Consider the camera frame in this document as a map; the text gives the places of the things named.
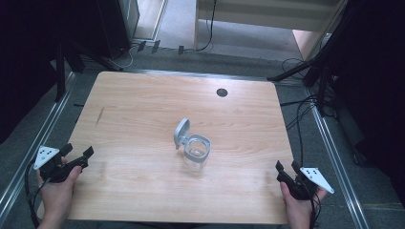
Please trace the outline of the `white furniture panel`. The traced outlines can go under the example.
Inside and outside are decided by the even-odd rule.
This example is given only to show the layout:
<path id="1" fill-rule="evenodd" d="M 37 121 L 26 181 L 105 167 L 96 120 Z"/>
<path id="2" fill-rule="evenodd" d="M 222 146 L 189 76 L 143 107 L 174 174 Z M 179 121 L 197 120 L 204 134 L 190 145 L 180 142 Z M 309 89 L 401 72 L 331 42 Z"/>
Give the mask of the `white furniture panel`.
<path id="1" fill-rule="evenodd" d="M 196 0 L 196 17 L 217 21 L 293 30 L 300 53 L 316 53 L 348 0 Z"/>

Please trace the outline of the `dark cabinet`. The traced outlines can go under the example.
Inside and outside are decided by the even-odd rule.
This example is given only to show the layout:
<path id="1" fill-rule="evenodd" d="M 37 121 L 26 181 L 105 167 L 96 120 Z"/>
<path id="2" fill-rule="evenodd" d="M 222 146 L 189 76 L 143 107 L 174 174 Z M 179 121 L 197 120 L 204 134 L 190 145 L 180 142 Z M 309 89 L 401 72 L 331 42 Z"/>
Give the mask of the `dark cabinet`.
<path id="1" fill-rule="evenodd" d="M 117 58 L 131 47 L 139 22 L 138 0 L 96 0 L 106 44 L 105 55 Z"/>

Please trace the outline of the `black metal stand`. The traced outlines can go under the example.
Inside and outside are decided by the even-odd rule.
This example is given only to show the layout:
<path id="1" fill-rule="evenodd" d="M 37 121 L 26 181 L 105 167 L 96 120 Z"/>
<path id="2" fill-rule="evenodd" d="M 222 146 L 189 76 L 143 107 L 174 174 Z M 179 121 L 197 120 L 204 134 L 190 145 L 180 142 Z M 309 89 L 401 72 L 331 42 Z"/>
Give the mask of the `black metal stand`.
<path id="1" fill-rule="evenodd" d="M 304 61 L 289 71 L 267 78 L 268 81 L 279 82 L 303 70 L 308 70 L 304 76 L 303 83 L 305 87 L 313 87 L 316 82 L 319 82 L 316 108 L 321 116 L 325 115 L 326 88 L 334 67 L 334 61 L 339 57 L 340 49 L 343 47 L 344 36 L 355 15 L 355 8 L 352 6 L 352 2 L 356 0 L 344 1 L 345 5 L 341 12 L 341 19 L 331 34 L 330 39 L 321 48 L 320 52 L 312 59 Z"/>
<path id="2" fill-rule="evenodd" d="M 82 72 L 84 70 L 84 64 L 82 63 L 79 53 L 84 53 L 92 60 L 94 60 L 99 65 L 103 66 L 110 72 L 121 72 L 122 68 L 115 68 L 113 65 L 109 64 L 106 60 L 102 59 L 100 56 L 96 55 L 91 50 L 85 48 L 81 44 L 74 41 L 60 42 L 56 46 L 56 97 L 55 101 L 59 102 L 62 96 L 67 92 L 66 90 L 66 77 L 65 77 L 65 61 L 73 63 L 72 69 L 77 72 Z"/>

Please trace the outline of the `clear jar with grey lid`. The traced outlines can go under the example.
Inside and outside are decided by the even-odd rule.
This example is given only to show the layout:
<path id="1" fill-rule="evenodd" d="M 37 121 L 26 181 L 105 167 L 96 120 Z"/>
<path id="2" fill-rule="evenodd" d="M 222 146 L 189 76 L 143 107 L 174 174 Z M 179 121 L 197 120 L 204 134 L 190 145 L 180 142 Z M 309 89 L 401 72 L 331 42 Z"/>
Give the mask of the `clear jar with grey lid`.
<path id="1" fill-rule="evenodd" d="M 184 163 L 190 170 L 200 172 L 206 164 L 211 150 L 211 142 L 203 135 L 190 134 L 188 118 L 183 118 L 175 129 L 173 139 L 178 150 L 183 148 Z"/>

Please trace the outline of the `silver floor rail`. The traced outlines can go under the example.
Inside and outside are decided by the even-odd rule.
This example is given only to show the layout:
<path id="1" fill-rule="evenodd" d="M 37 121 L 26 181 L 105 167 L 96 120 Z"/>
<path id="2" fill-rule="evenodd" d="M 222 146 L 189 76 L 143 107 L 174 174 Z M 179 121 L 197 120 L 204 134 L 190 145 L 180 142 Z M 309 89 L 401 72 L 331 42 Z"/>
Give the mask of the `silver floor rail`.
<path id="1" fill-rule="evenodd" d="M 0 196 L 0 224 L 7 219 L 13 204 L 15 203 L 24 185 L 24 173 L 28 163 L 36 157 L 40 145 L 44 145 L 53 131 L 53 127 L 62 114 L 67 101 L 70 98 L 77 73 L 70 72 L 66 79 L 66 93 L 61 96 L 58 102 L 54 102 L 39 132 L 33 139 L 27 152 L 24 154 L 19 166 L 14 171 L 10 183 Z"/>
<path id="2" fill-rule="evenodd" d="M 353 188 L 347 170 L 339 155 L 339 151 L 330 133 L 326 119 L 321 116 L 317 108 L 312 110 L 312 114 L 314 116 L 320 136 L 322 137 L 326 147 L 331 166 L 339 183 L 340 193 L 344 197 L 355 229 L 370 229 L 369 223 L 361 206 L 361 202 L 358 199 L 357 193 Z"/>

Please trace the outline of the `person's left hand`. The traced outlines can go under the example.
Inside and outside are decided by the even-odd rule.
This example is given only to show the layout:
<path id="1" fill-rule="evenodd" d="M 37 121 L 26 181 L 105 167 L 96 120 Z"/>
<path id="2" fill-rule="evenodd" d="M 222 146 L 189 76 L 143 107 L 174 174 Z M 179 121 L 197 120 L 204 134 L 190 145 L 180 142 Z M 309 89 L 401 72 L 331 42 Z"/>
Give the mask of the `person's left hand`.
<path id="1" fill-rule="evenodd" d="M 75 166 L 78 179 L 82 168 Z M 40 190 L 40 196 L 44 204 L 42 221 L 65 222 L 70 214 L 75 183 L 47 183 Z"/>

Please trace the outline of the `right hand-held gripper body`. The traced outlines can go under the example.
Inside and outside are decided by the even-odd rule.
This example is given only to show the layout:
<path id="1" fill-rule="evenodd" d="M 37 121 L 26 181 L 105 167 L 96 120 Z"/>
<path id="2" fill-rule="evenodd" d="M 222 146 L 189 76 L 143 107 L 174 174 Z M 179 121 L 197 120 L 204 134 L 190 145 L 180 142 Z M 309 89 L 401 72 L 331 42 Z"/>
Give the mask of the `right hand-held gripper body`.
<path id="1" fill-rule="evenodd" d="M 284 182 L 290 194 L 298 200 L 311 200 L 319 188 L 334 193 L 318 168 L 301 167 L 296 172 L 296 177 L 292 178 L 283 168 L 277 168 L 279 182 Z"/>

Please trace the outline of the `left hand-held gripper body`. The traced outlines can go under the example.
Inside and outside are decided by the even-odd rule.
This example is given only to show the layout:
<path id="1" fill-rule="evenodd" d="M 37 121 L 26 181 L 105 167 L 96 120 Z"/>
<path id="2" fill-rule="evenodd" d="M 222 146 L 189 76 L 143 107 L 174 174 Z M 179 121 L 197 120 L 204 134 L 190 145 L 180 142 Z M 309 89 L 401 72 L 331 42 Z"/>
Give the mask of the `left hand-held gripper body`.
<path id="1" fill-rule="evenodd" d="M 68 151 L 52 147 L 40 146 L 34 160 L 33 169 L 36 171 L 39 183 L 75 183 L 77 174 L 75 168 L 65 157 Z"/>

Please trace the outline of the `person's right hand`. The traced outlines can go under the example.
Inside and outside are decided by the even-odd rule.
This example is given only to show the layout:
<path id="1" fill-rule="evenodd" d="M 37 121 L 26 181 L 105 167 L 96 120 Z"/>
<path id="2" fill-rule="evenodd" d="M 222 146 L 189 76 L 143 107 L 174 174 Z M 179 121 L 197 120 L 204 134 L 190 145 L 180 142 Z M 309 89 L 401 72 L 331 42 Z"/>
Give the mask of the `person's right hand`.
<path id="1" fill-rule="evenodd" d="M 313 200 L 298 200 L 290 194 L 289 188 L 284 182 L 280 183 L 280 188 L 286 205 L 288 225 L 304 224 L 311 227 L 315 222 L 319 205 L 328 192 L 319 188 L 313 196 Z"/>

